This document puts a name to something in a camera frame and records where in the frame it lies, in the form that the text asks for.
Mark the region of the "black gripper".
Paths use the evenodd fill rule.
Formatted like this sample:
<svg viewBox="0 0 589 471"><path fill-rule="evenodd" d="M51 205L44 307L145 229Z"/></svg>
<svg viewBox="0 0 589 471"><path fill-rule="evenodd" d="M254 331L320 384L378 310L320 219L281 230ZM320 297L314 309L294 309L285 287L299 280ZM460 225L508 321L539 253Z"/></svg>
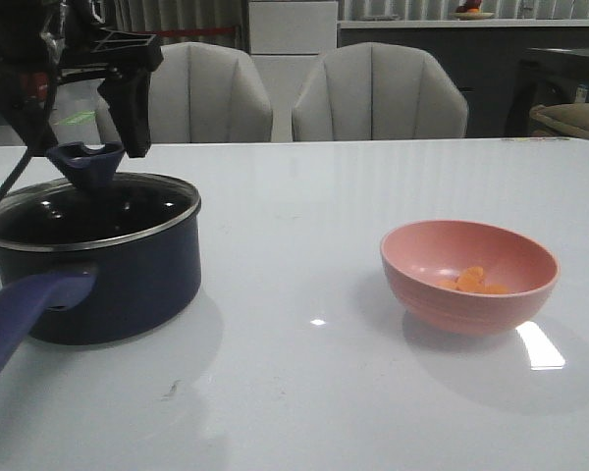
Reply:
<svg viewBox="0 0 589 471"><path fill-rule="evenodd" d="M130 158L151 146L150 76L162 63L154 34L116 30L90 1L0 1L0 112L47 112L61 81L102 79L99 95ZM21 75L48 75L40 102L25 95Z"/></svg>

